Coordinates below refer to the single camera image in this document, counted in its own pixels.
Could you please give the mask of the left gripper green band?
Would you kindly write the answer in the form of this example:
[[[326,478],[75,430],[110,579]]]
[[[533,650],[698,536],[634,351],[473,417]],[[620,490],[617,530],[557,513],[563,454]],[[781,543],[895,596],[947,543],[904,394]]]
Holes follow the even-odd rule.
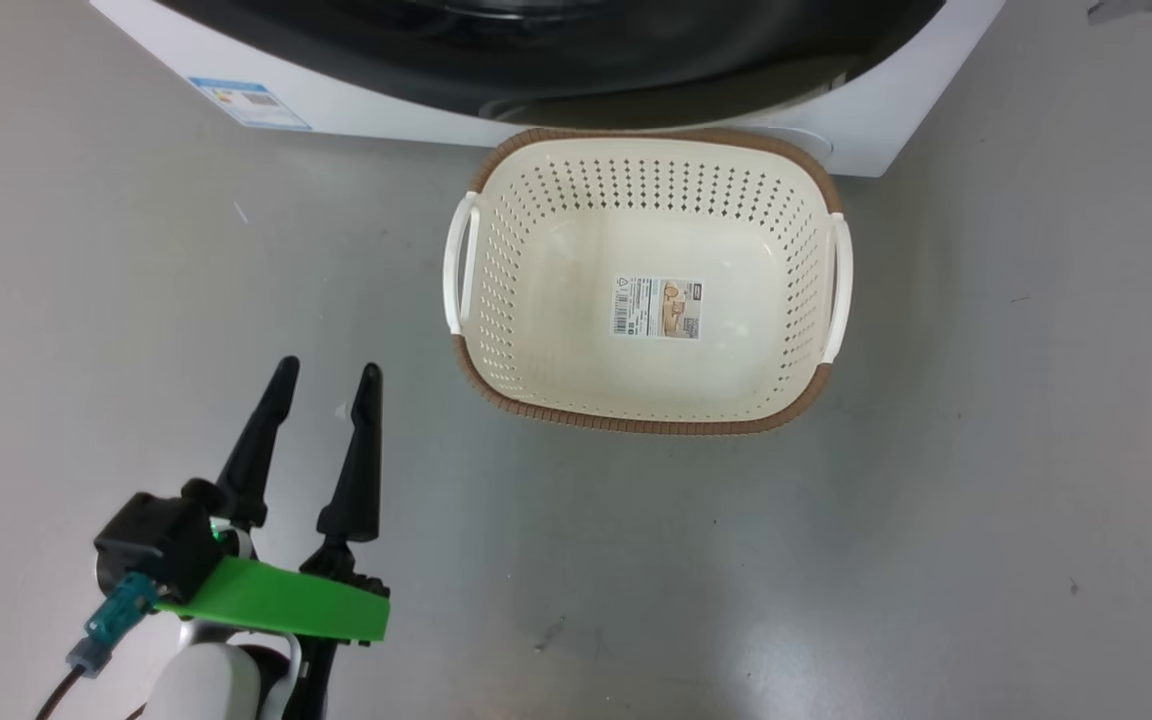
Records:
[[[265,488],[280,425],[291,414],[300,361],[279,361],[217,478],[217,518],[252,530],[268,518]],[[338,541],[380,536],[382,373],[365,366],[349,406],[353,435],[317,532]],[[353,570],[346,543],[325,543],[301,571],[225,558],[189,602],[159,602],[182,620],[177,653],[156,680],[159,719],[324,719],[338,647],[384,641],[391,592]]]

